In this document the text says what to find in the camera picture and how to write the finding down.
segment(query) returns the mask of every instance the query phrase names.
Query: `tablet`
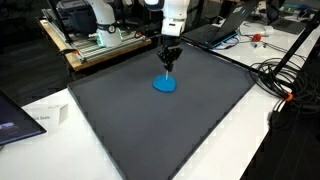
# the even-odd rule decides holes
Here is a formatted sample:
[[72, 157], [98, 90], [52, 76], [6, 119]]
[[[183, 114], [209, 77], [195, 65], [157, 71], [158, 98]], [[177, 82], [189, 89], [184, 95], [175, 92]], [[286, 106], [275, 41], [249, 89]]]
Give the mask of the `tablet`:
[[42, 126], [0, 90], [0, 146], [45, 132]]

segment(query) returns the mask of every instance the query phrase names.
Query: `blue disc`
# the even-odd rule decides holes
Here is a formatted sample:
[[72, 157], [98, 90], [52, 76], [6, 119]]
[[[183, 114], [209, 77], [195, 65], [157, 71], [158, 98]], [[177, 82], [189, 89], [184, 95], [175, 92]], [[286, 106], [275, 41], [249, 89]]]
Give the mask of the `blue disc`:
[[161, 92], [173, 92], [176, 88], [176, 81], [171, 76], [168, 76], [168, 79], [164, 75], [157, 76], [153, 81], [153, 87]]

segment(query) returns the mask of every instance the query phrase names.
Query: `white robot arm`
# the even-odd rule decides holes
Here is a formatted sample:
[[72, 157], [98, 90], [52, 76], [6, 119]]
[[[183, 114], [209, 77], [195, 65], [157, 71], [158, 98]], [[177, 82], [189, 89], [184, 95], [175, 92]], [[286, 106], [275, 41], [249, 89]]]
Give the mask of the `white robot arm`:
[[184, 31], [187, 19], [187, 10], [190, 0], [144, 0], [145, 6], [151, 11], [162, 11], [163, 35], [162, 51], [158, 52], [167, 72], [173, 69], [173, 63], [182, 53], [179, 47], [181, 33]]
[[117, 27], [113, 8], [107, 0], [87, 0], [97, 18], [98, 45], [114, 47], [121, 44], [121, 33]]

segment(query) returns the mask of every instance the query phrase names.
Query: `gray mat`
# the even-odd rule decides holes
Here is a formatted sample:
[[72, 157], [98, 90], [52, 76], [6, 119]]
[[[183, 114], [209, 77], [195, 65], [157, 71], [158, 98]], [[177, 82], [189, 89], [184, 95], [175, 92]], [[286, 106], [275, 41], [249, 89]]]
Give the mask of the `gray mat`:
[[254, 84], [247, 70], [182, 48], [174, 93], [152, 86], [164, 73], [158, 50], [69, 85], [124, 179], [172, 179]]

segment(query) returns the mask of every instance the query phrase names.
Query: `white desk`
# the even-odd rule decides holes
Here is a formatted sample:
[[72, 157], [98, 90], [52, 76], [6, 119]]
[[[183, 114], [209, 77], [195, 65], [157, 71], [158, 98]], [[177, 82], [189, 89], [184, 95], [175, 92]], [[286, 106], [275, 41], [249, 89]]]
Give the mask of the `white desk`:
[[[307, 56], [320, 30], [309, 37], [299, 54]], [[288, 48], [297, 36], [276, 33], [264, 41]], [[249, 44], [220, 53], [247, 65], [261, 62]], [[278, 99], [254, 86], [211, 133], [177, 174], [177, 180], [239, 179], [268, 132], [268, 115]], [[88, 122], [65, 89], [24, 108], [68, 104], [68, 119], [60, 125], [38, 121], [47, 134], [16, 142], [0, 152], [1, 180], [118, 180], [121, 179]]]

